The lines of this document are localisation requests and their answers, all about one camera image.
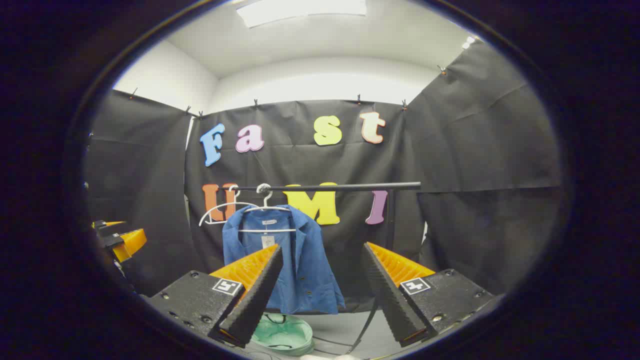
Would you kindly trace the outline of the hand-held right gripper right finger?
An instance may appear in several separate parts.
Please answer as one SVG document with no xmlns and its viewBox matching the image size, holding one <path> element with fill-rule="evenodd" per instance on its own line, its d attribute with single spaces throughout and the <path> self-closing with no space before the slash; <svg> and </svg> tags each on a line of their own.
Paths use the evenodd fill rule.
<svg viewBox="0 0 640 360">
<path fill-rule="evenodd" d="M 366 242 L 361 263 L 396 342 L 402 347 L 448 333 L 495 298 L 456 269 L 436 272 Z"/>
</svg>

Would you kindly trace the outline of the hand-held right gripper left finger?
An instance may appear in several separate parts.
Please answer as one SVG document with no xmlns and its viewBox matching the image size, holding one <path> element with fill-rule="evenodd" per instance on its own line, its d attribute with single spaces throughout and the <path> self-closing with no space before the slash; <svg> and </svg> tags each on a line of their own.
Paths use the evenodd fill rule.
<svg viewBox="0 0 640 360">
<path fill-rule="evenodd" d="M 191 333 L 245 347 L 282 267 L 282 248 L 272 244 L 210 274 L 189 271 L 145 301 Z"/>
</svg>

